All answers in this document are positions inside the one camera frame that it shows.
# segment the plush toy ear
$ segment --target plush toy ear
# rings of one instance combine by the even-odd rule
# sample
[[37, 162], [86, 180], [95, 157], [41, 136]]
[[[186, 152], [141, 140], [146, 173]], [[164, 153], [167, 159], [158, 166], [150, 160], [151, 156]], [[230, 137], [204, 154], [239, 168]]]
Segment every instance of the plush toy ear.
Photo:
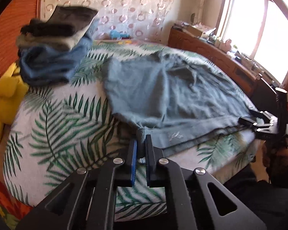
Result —
[[5, 77], [0, 78], [0, 97], [10, 98], [14, 95], [19, 79], [16, 77]]

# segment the bed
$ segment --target bed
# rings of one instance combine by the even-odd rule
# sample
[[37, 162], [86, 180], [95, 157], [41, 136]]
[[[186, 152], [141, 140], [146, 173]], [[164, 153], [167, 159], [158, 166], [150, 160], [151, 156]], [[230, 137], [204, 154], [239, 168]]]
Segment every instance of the bed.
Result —
[[[0, 144], [0, 214], [11, 229], [75, 169], [99, 168], [128, 145], [131, 132], [111, 116], [102, 89], [102, 64], [110, 56], [124, 60], [160, 50], [222, 72], [197, 53], [137, 40], [94, 41], [69, 84], [29, 89]], [[253, 106], [237, 89], [240, 98]], [[252, 161], [260, 144], [251, 130], [244, 129], [169, 158], [190, 170], [203, 167], [224, 183]], [[140, 159], [135, 186], [118, 188], [115, 221], [165, 212], [164, 188], [147, 187]]]

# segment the silver bolt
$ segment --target silver bolt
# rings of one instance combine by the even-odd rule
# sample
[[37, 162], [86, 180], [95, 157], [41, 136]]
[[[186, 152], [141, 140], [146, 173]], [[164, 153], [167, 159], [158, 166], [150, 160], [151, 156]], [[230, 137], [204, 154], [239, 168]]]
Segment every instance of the silver bolt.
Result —
[[161, 158], [161, 159], [159, 159], [159, 163], [162, 164], [162, 165], [165, 165], [165, 164], [168, 164], [169, 161], [166, 158]]
[[86, 169], [85, 169], [84, 167], [78, 168], [78, 169], [77, 169], [77, 173], [78, 173], [79, 175], [83, 175], [83, 174], [86, 173]]
[[113, 159], [113, 162], [114, 162], [115, 164], [121, 164], [121, 163], [123, 162], [123, 159], [117, 157], [117, 158], [114, 158], [114, 159]]
[[204, 175], [206, 173], [206, 170], [203, 168], [196, 168], [195, 173], [198, 175]]

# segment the wooden headboard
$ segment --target wooden headboard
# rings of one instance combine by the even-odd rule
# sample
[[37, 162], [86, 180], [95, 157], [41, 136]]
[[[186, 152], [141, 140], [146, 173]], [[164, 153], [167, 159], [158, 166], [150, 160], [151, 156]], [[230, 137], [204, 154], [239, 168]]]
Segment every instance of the wooden headboard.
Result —
[[12, 0], [0, 15], [0, 77], [17, 59], [15, 39], [31, 18], [39, 15], [39, 0]]

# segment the yellow plush toy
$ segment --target yellow plush toy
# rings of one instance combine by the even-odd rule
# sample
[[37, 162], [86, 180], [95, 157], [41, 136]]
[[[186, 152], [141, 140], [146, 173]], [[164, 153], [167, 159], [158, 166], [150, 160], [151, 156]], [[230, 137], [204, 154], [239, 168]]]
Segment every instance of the yellow plush toy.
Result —
[[20, 68], [13, 63], [0, 78], [0, 141], [4, 124], [13, 123], [17, 109], [29, 89], [19, 71]]

